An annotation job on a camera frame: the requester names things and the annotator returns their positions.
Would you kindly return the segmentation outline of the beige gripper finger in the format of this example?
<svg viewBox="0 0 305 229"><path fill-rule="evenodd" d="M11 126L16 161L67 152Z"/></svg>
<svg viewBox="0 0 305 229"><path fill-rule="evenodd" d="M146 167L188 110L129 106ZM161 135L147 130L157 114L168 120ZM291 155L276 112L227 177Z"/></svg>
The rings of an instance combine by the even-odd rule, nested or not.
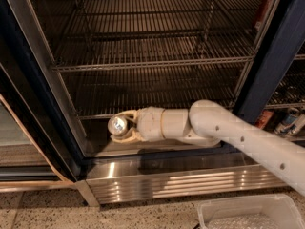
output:
<svg viewBox="0 0 305 229"><path fill-rule="evenodd" d="M137 110L127 110L127 111L118 113L116 116L120 117L121 119L130 121L130 122L136 122L138 119L138 111Z"/></svg>
<svg viewBox="0 0 305 229"><path fill-rule="evenodd" d="M115 143L135 143L141 140L139 133L134 127L131 127L124 135L111 135Z"/></svg>

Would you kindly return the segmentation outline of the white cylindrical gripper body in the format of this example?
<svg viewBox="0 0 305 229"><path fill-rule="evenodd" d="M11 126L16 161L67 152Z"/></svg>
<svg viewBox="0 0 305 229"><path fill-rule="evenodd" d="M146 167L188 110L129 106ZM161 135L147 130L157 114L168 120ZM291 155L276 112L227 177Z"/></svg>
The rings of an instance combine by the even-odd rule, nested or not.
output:
<svg viewBox="0 0 305 229"><path fill-rule="evenodd" d="M145 141L179 139L191 129L187 109L148 107L138 111L137 130Z"/></svg>

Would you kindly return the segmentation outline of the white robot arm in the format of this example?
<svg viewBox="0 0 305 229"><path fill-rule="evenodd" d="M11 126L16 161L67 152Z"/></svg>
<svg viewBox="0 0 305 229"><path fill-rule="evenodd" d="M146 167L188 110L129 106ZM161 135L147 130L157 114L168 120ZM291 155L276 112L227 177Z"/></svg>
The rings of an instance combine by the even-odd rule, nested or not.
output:
<svg viewBox="0 0 305 229"><path fill-rule="evenodd" d="M263 131L210 100L189 109L148 107L114 115L108 122L112 141L121 144L178 140L211 147L224 141L305 195L305 150Z"/></svg>

